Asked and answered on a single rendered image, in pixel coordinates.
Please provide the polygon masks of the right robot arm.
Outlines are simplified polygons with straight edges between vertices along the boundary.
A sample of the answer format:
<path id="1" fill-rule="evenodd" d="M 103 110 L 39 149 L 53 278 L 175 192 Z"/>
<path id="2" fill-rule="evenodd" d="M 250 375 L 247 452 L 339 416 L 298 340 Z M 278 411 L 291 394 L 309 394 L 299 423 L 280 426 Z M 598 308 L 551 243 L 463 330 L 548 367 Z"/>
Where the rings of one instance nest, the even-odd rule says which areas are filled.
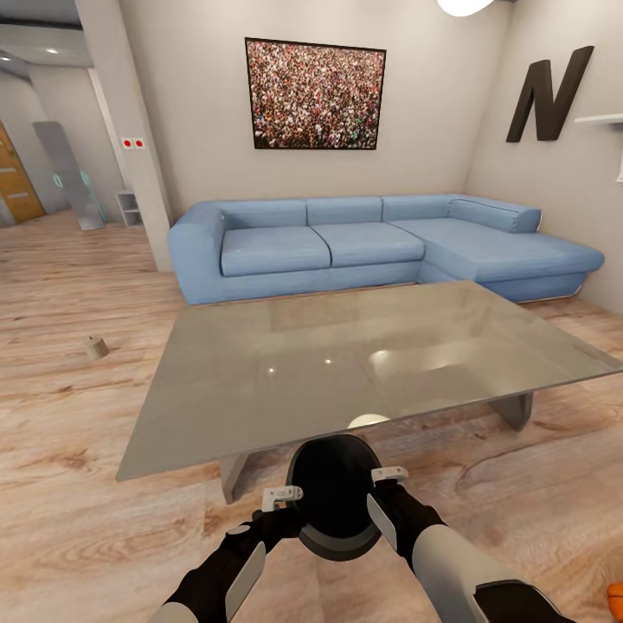
<path id="1" fill-rule="evenodd" d="M 442 623 L 576 623 L 535 584 L 473 546 L 437 510 L 403 485 L 403 466 L 371 471 L 375 487 L 361 494 L 364 522 L 372 520 L 398 556 L 405 556 Z"/>

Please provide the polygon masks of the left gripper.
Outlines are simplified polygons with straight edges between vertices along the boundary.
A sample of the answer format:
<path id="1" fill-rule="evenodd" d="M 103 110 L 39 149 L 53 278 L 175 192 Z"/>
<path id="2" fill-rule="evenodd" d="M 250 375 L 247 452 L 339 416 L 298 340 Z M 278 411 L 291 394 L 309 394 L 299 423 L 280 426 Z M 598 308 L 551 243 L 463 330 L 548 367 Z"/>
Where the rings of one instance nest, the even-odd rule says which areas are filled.
<path id="1" fill-rule="evenodd" d="M 284 538 L 297 538 L 302 527 L 307 526 L 310 516 L 310 507 L 298 511 L 298 508 L 279 508 L 278 511 L 263 512 L 255 510 L 252 513 L 252 522 L 267 520 L 274 531 L 274 544 Z"/>

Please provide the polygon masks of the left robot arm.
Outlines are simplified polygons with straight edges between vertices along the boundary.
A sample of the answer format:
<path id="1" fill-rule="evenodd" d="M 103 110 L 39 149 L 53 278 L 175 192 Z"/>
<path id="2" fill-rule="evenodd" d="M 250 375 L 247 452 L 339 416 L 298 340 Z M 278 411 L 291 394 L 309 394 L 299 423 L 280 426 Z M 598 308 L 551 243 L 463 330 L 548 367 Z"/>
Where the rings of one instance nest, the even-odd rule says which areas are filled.
<path id="1" fill-rule="evenodd" d="M 266 487 L 262 510 L 252 513 L 252 522 L 228 530 L 219 549 L 192 568 L 145 623 L 229 623 L 262 574 L 266 554 L 307 526 L 310 507 L 298 511 L 280 508 L 278 502 L 303 496 L 294 485 Z"/>

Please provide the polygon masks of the cauldron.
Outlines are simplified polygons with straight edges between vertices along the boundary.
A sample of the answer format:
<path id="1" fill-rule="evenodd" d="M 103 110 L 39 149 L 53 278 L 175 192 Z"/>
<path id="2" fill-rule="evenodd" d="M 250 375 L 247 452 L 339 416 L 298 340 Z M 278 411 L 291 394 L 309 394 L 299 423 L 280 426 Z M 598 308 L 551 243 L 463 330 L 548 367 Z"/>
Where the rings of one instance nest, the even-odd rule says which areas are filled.
<path id="1" fill-rule="evenodd" d="M 300 500 L 286 508 L 310 507 L 306 527 L 298 539 L 324 559 L 345 562 L 367 554 L 382 532 L 364 522 L 359 496 L 375 487 L 371 471 L 382 468 L 367 442 L 352 434 L 338 434 L 305 442 L 293 455 L 286 486 L 302 489 Z"/>

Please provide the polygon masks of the pillar candle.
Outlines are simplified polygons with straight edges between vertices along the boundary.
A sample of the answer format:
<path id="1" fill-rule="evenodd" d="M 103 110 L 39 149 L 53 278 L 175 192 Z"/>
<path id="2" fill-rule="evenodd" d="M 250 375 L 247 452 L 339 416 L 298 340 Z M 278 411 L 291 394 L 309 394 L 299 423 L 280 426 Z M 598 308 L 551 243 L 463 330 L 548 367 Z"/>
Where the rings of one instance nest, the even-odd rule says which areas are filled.
<path id="1" fill-rule="evenodd" d="M 108 350 L 103 338 L 101 337 L 90 337 L 87 340 L 84 340 L 82 345 L 84 346 L 86 353 L 89 355 L 89 358 L 92 360 L 101 359 L 110 353 L 110 350 Z"/>

